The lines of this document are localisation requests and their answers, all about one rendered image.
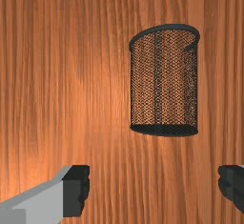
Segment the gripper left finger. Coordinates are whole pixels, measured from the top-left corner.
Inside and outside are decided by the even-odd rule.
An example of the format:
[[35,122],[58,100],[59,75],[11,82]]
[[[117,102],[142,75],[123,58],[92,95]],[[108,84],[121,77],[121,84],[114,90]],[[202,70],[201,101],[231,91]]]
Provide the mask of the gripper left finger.
[[56,176],[0,203],[0,224],[59,224],[79,217],[90,191],[90,167],[66,165]]

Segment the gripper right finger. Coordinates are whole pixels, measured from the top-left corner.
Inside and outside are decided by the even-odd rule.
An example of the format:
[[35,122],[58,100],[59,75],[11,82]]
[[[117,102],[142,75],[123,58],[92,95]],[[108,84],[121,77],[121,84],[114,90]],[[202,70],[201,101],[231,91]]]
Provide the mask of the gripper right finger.
[[244,165],[218,167],[218,188],[244,214]]

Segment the dark mesh basket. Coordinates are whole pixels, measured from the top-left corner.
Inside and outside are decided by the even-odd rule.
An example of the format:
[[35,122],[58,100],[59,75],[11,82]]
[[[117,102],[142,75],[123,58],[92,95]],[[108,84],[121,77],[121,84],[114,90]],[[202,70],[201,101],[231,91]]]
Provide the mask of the dark mesh basket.
[[165,24],[130,41],[130,128],[157,136],[198,134],[199,31]]

